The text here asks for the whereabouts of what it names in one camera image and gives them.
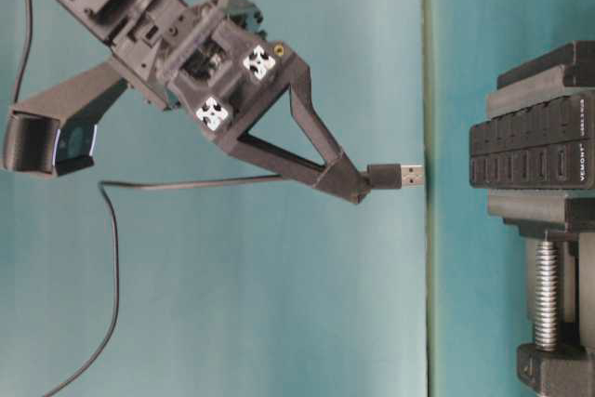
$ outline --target teal surface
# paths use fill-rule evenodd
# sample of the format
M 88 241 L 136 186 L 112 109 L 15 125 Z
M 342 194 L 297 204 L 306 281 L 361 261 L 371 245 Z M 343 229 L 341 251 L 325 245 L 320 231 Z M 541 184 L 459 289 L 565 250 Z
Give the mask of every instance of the teal surface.
M 468 182 L 468 132 L 509 68 L 595 39 L 595 0 L 427 0 L 432 391 L 529 396 L 516 378 L 526 319 L 523 242 Z
M 318 112 L 358 166 L 423 161 L 421 0 L 257 1 L 270 37 L 311 63 Z M 0 2 L 4 115 L 23 9 Z M 107 57 L 53 0 L 34 3 L 24 97 Z M 260 130 L 290 140 L 284 125 Z M 104 334 L 112 260 L 99 179 L 259 173 L 205 141 L 183 112 L 160 113 L 137 92 L 101 122 L 96 161 L 52 181 L 0 173 L 2 396 L 40 395 Z M 357 207 L 297 184 L 112 197 L 120 324 L 61 395 L 426 394 L 422 188 Z

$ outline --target teal backdrop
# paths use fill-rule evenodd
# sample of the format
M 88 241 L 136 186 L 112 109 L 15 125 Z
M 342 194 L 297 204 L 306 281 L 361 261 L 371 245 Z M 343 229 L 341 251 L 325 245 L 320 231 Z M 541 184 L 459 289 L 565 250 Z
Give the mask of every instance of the teal backdrop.
M 318 112 L 358 166 L 423 162 L 421 0 L 256 1 L 270 37 L 311 64 Z M 24 11 L 22 0 L 0 5 L 4 116 Z M 34 11 L 24 98 L 108 56 L 54 0 Z M 308 153 L 285 114 L 286 104 L 259 131 Z M 96 161 L 52 181 L 0 173 L 0 395 L 41 395 L 103 337 L 112 259 L 99 179 L 260 173 L 134 91 L 101 122 Z M 61 395 L 426 394 L 424 189 L 357 207 L 297 184 L 112 197 L 120 324 Z
M 426 0 L 431 389 L 437 397 L 532 396 L 516 378 L 530 342 L 524 250 L 469 186 L 472 124 L 496 77 L 575 39 L 595 39 L 595 0 Z

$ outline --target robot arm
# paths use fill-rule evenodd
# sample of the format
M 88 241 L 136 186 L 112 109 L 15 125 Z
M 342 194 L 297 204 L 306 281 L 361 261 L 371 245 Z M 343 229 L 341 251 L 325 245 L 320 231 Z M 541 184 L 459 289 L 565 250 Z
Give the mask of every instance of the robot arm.
M 355 204 L 372 189 L 422 182 L 421 166 L 355 168 L 312 107 L 310 67 L 287 44 L 266 40 L 262 12 L 247 0 L 58 2 L 112 57 L 13 106 L 6 169 L 59 176 L 92 165 L 97 122 L 130 85 L 162 111 L 183 107 L 225 153 Z M 250 135 L 285 92 L 323 165 Z

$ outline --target usb port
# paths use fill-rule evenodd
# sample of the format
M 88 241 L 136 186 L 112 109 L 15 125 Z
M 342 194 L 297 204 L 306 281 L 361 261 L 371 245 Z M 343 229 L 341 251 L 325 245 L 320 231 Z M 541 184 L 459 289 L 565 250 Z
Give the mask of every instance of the usb port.
M 523 181 L 529 179 L 529 152 L 527 151 L 521 154 L 521 175 Z
M 548 153 L 545 149 L 539 151 L 537 156 L 537 175 L 540 179 L 545 179 L 548 172 Z
M 567 166 L 568 161 L 566 157 L 566 147 L 561 147 L 558 150 L 558 179 L 566 179 Z

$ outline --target bolt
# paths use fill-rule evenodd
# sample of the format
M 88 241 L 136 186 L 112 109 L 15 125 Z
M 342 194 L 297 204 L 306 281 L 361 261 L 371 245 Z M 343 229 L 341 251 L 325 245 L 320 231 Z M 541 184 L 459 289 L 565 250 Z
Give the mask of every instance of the bolt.
M 279 58 L 282 58 L 285 54 L 285 48 L 281 44 L 277 44 L 273 51 Z
M 553 242 L 537 243 L 535 251 L 535 346 L 540 351 L 558 348 L 559 260 Z

